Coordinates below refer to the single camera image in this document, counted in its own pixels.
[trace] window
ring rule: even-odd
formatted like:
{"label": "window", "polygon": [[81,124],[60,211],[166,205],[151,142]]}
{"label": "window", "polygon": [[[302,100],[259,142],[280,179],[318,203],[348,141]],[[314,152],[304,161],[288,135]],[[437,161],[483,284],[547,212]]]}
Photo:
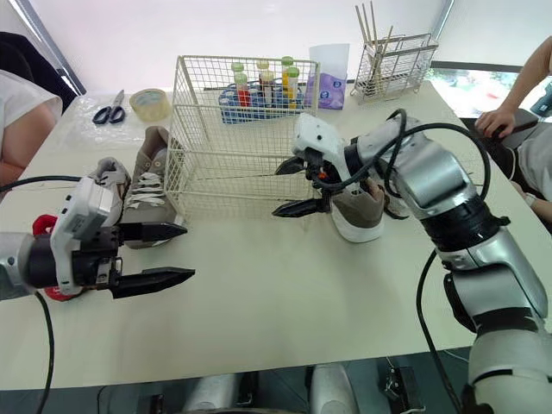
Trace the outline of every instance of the window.
{"label": "window", "polygon": [[[477,118],[483,112],[496,110],[514,85],[517,73],[472,71],[464,69],[431,68],[427,79],[460,118]],[[546,78],[522,102],[521,108],[530,107],[544,95],[544,88],[552,81]],[[541,121],[552,122],[552,116]]]}

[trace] white shoe sole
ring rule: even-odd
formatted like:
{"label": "white shoe sole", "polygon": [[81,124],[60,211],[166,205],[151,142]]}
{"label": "white shoe sole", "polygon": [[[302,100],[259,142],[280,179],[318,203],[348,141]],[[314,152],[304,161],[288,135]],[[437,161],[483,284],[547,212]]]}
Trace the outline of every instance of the white shoe sole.
{"label": "white shoe sole", "polygon": [[331,205],[331,218],[334,221],[337,231],[342,237],[352,243],[365,243],[377,239],[381,236],[384,229],[384,220],[383,216],[379,221],[379,224],[371,229],[363,229],[360,227],[355,227],[353,224],[349,223],[343,217],[343,214],[339,209],[332,203]]}

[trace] tape roll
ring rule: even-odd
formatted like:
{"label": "tape roll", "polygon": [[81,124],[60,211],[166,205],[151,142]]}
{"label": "tape roll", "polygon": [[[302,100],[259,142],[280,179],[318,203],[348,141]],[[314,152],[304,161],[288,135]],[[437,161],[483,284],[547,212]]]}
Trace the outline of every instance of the tape roll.
{"label": "tape roll", "polygon": [[171,113],[166,93],[161,89],[145,89],[130,97],[130,106],[144,122],[155,122]]}

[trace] white sleeve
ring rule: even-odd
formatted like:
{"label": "white sleeve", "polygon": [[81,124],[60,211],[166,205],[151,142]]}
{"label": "white sleeve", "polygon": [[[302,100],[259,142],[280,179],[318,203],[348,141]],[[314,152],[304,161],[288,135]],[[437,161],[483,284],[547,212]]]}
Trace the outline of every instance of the white sleeve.
{"label": "white sleeve", "polygon": [[13,73],[0,70],[1,132],[40,104],[47,104],[56,121],[60,119],[62,102],[59,97]]}

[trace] white wire basket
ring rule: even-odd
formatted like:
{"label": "white wire basket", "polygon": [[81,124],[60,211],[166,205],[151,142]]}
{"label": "white wire basket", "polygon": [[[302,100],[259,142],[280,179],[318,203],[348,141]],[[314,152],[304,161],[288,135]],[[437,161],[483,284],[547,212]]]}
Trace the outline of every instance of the white wire basket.
{"label": "white wire basket", "polygon": [[[259,58],[180,56],[177,60],[165,190],[188,221],[269,217],[286,201],[312,197],[304,173],[276,176],[274,172],[292,156],[298,115],[316,114],[319,65],[294,61],[298,88],[290,97],[283,91],[280,60],[263,60],[275,74],[269,104],[260,93]],[[235,62],[243,64],[248,77],[247,100],[238,96],[231,70]]]}
{"label": "white wire basket", "polygon": [[417,91],[430,69],[438,47],[431,34],[392,37],[378,52],[373,45],[364,45],[361,64],[351,95],[361,102],[394,99],[404,92]]}

